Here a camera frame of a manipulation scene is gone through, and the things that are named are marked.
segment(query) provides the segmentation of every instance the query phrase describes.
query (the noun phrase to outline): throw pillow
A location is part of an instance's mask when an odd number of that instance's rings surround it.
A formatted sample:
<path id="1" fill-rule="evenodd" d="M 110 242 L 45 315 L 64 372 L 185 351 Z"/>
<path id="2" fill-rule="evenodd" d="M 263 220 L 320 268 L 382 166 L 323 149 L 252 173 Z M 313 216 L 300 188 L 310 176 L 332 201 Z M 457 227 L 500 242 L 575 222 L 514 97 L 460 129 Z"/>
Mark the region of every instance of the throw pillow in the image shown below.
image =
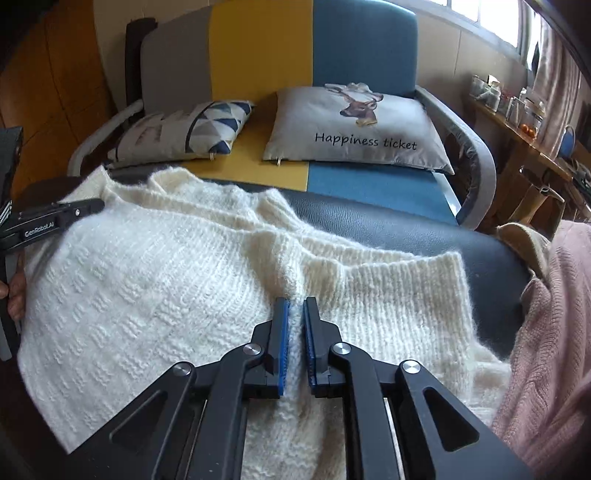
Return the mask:
<path id="1" fill-rule="evenodd" d="M 265 160 L 395 164 L 453 174 L 422 104 L 372 92 L 364 83 L 278 92 Z"/>
<path id="2" fill-rule="evenodd" d="M 227 100 L 199 104 L 190 113 L 147 115 L 108 153 L 111 167 L 228 155 L 253 107 L 245 100 Z"/>

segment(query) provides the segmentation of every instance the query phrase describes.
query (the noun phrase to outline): pink curtain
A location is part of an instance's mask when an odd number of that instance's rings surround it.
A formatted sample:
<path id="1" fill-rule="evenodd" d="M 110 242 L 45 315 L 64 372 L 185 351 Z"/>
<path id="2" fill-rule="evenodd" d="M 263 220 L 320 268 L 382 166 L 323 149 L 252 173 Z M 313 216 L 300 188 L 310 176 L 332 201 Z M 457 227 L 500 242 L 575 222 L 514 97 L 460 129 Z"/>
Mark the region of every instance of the pink curtain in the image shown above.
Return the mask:
<path id="1" fill-rule="evenodd" d="M 547 100 L 544 125 L 539 134 L 541 146 L 555 159 L 564 129 L 577 101 L 581 72 L 558 34 L 542 20 L 540 65 L 534 91 Z"/>

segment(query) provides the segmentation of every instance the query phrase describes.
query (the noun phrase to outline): gray armrest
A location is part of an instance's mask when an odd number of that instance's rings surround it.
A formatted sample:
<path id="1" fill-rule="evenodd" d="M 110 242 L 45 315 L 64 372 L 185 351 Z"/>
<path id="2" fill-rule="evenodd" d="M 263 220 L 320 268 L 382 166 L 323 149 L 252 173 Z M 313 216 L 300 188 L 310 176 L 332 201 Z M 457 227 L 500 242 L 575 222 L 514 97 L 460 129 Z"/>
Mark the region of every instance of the gray armrest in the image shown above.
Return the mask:
<path id="1" fill-rule="evenodd" d="M 84 140 L 70 157 L 68 163 L 67 175 L 69 177 L 79 177 L 80 168 L 84 157 L 94 152 L 96 147 L 103 143 L 115 129 L 125 122 L 128 118 L 140 113 L 144 109 L 143 100 L 137 100 L 124 110 L 112 117 L 107 123 L 102 125 L 96 132 Z"/>
<path id="2" fill-rule="evenodd" d="M 496 168 L 492 154 L 476 132 L 443 102 L 419 86 L 415 95 L 431 117 L 436 117 L 456 137 L 468 157 L 472 184 L 456 220 L 462 227 L 474 230 L 491 207 L 495 196 Z"/>

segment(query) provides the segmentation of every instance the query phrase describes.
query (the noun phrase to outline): metal screw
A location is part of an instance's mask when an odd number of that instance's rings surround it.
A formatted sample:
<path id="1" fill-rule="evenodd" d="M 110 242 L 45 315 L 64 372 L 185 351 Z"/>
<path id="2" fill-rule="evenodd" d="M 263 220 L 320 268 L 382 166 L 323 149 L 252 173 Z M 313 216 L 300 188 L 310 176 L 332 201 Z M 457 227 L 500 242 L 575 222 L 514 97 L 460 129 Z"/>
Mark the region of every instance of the metal screw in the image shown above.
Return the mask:
<path id="1" fill-rule="evenodd" d="M 191 373 L 191 364 L 188 362 L 179 362 L 176 365 L 173 365 L 173 373 L 177 377 L 186 377 Z"/>
<path id="2" fill-rule="evenodd" d="M 402 368 L 404 368 L 404 371 L 408 374 L 417 374 L 421 371 L 421 364 L 415 360 L 406 360 L 402 364 Z"/>
<path id="3" fill-rule="evenodd" d="M 339 342 L 333 345 L 333 352 L 339 355 L 348 355 L 351 353 L 351 346 L 348 343 Z"/>
<path id="4" fill-rule="evenodd" d="M 247 343 L 242 351 L 247 355 L 258 355 L 262 352 L 262 348 L 258 343 Z"/>

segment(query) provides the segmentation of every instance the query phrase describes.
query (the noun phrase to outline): knit texture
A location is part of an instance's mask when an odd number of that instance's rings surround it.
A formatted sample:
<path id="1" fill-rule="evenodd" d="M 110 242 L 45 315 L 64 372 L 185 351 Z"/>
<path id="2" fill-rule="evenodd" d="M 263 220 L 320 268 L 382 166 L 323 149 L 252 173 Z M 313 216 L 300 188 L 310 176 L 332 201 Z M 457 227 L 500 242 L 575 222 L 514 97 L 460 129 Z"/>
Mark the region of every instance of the knit texture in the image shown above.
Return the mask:
<path id="1" fill-rule="evenodd" d="M 508 364 L 476 341 L 458 253 L 363 247 L 305 224 L 276 190 L 247 193 L 184 169 L 123 186 L 96 170 L 68 199 L 105 210 L 31 248 L 18 363 L 72 451 L 177 361 L 203 365 L 250 340 L 278 296 L 291 300 L 285 396 L 252 402 L 245 479 L 345 478 L 338 400 L 312 397 L 301 306 L 375 359 L 423 363 L 490 422 Z"/>
<path id="2" fill-rule="evenodd" d="M 549 247 L 538 235 L 523 229 L 519 242 L 511 235 L 516 251 L 536 252 L 525 258 L 546 275 L 532 278 L 522 295 L 527 315 L 493 431 L 542 477 L 571 452 L 588 419 L 591 226 L 562 221 Z"/>

